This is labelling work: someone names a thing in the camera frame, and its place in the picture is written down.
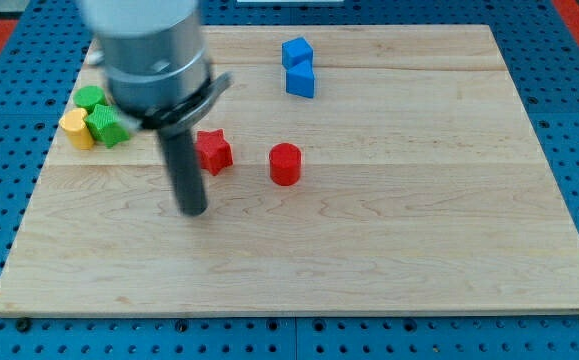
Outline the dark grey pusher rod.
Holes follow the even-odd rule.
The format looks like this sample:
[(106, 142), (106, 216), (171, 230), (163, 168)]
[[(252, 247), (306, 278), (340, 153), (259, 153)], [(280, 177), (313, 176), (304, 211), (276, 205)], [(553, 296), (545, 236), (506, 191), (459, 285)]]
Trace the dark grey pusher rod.
[(180, 213), (201, 215), (208, 201), (191, 130), (161, 129), (157, 135)]

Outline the black grey mounting flange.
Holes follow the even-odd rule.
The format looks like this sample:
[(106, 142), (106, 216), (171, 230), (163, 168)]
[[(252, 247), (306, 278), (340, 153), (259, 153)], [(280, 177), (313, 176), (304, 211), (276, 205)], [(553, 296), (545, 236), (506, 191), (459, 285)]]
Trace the black grey mounting flange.
[(177, 134), (202, 120), (232, 84), (232, 74), (223, 73), (187, 100), (171, 108), (149, 108), (144, 112), (122, 110), (121, 124), (130, 132), (155, 130), (163, 131), (166, 135)]

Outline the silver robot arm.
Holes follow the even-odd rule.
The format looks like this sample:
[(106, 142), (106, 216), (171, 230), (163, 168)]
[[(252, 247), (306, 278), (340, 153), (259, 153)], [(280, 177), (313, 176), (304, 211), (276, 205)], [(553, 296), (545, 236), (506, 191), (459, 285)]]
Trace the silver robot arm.
[(82, 20), (102, 50), (116, 108), (157, 134), (179, 211), (205, 212), (208, 200), (193, 127), (232, 78), (216, 76), (197, 0), (79, 0)]

